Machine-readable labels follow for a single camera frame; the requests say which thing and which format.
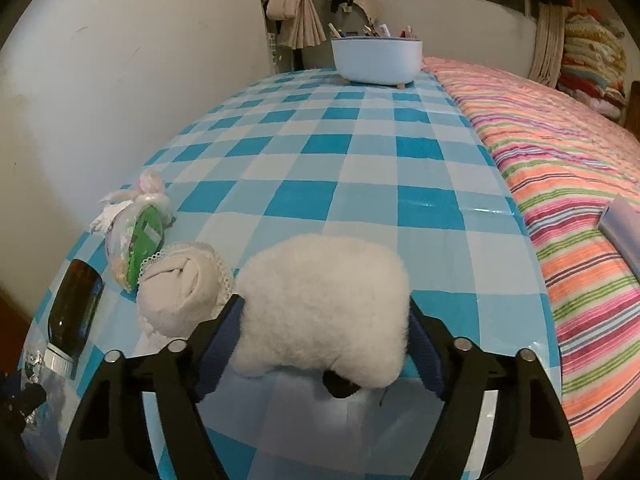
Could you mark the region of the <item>brown glass bottle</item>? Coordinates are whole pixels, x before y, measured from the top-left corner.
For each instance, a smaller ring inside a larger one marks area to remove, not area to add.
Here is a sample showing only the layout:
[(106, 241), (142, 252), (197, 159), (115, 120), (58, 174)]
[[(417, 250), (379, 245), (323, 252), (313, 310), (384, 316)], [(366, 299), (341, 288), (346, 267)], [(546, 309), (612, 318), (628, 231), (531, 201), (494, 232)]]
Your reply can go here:
[(44, 365), (65, 378), (73, 378), (88, 340), (90, 325), (104, 289), (98, 271), (85, 261), (70, 262), (49, 313)]

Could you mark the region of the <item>beige lace cloth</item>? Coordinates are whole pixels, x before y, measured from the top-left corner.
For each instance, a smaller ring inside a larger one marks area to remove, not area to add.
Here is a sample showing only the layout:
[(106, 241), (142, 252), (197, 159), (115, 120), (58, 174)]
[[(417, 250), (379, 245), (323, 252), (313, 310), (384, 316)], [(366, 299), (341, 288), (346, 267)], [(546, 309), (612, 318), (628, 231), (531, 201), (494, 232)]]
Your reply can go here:
[(144, 260), (139, 274), (143, 333), (156, 348), (189, 338), (198, 324), (219, 315), (233, 287), (230, 268), (209, 244), (176, 243), (161, 249)]

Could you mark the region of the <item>green snack plastic bag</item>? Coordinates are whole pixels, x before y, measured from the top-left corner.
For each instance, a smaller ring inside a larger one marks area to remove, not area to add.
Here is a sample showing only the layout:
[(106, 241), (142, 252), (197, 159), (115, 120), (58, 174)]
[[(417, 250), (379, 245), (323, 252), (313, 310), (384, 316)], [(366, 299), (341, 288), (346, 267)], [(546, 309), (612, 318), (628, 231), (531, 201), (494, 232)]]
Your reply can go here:
[(163, 193), (122, 200), (108, 211), (114, 211), (105, 234), (108, 267), (120, 287), (132, 292), (138, 286), (142, 263), (162, 247), (174, 211)]

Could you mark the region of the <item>white fluffy plush toy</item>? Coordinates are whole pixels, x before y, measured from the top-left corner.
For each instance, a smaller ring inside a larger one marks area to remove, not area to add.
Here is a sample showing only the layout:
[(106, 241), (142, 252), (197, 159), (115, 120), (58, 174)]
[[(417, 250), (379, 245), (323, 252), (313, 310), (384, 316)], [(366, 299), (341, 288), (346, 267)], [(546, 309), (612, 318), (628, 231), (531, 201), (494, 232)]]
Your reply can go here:
[(410, 283), (393, 249), (356, 237), (296, 235), (251, 256), (235, 291), (244, 300), (230, 361), (236, 374), (320, 370), (361, 389), (398, 379)]

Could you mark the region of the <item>small knotted plastic bag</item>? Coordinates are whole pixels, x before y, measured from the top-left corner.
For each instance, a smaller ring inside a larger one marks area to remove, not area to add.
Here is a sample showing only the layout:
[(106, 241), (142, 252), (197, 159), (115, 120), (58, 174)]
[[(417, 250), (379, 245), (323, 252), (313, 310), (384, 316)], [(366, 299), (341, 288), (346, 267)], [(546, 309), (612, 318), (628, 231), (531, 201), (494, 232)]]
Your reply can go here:
[(166, 194), (165, 182), (160, 174), (151, 169), (142, 171), (131, 188), (107, 193), (100, 199), (102, 212), (90, 223), (91, 232), (106, 233), (116, 216), (131, 205), (151, 205), (160, 213), (164, 228), (174, 218), (174, 208)]

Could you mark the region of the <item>small foil wrapper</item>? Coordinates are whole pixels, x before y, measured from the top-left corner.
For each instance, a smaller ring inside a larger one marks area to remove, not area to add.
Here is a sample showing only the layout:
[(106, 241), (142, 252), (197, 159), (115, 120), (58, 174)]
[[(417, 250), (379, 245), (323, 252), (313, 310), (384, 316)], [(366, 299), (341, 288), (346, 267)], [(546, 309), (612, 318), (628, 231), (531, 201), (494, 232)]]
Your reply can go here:
[(43, 370), (43, 353), (39, 350), (25, 350), (23, 353), (22, 385), (39, 384)]

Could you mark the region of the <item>lavender pencil case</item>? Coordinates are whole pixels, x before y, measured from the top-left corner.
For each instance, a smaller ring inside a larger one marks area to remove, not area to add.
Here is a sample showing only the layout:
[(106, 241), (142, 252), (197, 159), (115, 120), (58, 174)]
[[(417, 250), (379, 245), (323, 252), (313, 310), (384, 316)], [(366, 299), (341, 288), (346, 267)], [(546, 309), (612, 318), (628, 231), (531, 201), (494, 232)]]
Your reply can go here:
[(616, 195), (602, 211), (598, 229), (617, 249), (637, 280), (640, 280), (639, 213), (623, 196)]

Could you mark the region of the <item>striped pink bed cover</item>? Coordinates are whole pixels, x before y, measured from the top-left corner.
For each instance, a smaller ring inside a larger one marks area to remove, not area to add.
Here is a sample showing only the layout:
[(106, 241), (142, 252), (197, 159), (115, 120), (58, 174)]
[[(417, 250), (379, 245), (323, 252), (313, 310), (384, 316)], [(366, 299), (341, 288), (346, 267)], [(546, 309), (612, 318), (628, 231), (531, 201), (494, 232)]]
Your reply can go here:
[(524, 218), (552, 311), (563, 408), (584, 445), (639, 390), (639, 281), (598, 229), (622, 196), (639, 206), (639, 142), (538, 82), (424, 58), (469, 119)]

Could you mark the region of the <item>blue checkered tablecloth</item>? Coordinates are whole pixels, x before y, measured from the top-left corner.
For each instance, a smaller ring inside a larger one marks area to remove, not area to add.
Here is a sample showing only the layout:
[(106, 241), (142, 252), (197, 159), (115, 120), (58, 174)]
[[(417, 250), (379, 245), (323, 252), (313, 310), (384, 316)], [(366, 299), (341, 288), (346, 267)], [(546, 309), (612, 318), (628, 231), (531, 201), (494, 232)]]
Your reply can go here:
[[(480, 348), (534, 350), (560, 377), (549, 299), (518, 207), (444, 88), (348, 84), (332, 70), (255, 82), (188, 125), (149, 167), (167, 185), (167, 243), (232, 269), (303, 233), (393, 249), (416, 303)], [(439, 415), (412, 364), (384, 390), (332, 398), (316, 373), (227, 370), (198, 407), (233, 479), (405, 479)]]

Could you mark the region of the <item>stack of folded quilts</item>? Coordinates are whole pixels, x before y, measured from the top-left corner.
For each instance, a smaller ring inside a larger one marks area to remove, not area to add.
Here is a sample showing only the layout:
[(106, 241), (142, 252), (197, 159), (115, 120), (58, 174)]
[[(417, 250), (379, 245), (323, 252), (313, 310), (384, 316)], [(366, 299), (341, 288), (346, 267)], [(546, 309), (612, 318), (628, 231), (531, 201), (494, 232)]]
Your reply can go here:
[(598, 114), (619, 122), (626, 106), (624, 33), (590, 12), (570, 12), (556, 88)]

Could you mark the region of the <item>right beige curtain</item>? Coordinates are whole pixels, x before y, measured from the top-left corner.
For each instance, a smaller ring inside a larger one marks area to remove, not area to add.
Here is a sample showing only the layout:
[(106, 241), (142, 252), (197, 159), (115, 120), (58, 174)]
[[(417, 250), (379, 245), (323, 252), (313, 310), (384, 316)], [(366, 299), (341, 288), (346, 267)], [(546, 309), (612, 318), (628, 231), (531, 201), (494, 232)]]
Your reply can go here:
[(534, 54), (528, 78), (554, 89), (561, 73), (567, 7), (541, 3), (538, 10)]

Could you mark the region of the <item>white oval pen holder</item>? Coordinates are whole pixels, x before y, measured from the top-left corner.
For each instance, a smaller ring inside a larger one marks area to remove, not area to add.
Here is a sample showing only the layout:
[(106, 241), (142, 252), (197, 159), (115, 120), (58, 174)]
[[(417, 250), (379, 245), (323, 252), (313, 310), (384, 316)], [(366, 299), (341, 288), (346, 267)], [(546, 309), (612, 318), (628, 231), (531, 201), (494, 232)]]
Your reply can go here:
[(362, 84), (411, 84), (422, 68), (422, 41), (416, 38), (352, 36), (331, 40), (337, 73)]

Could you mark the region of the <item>beige tied curtain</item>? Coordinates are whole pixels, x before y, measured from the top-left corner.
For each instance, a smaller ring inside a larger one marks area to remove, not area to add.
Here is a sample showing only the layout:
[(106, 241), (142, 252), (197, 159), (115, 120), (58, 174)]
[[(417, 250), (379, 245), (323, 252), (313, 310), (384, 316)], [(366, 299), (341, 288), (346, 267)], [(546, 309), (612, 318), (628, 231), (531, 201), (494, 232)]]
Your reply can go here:
[(266, 17), (281, 23), (278, 43), (282, 47), (298, 50), (326, 41), (312, 0), (267, 0)]

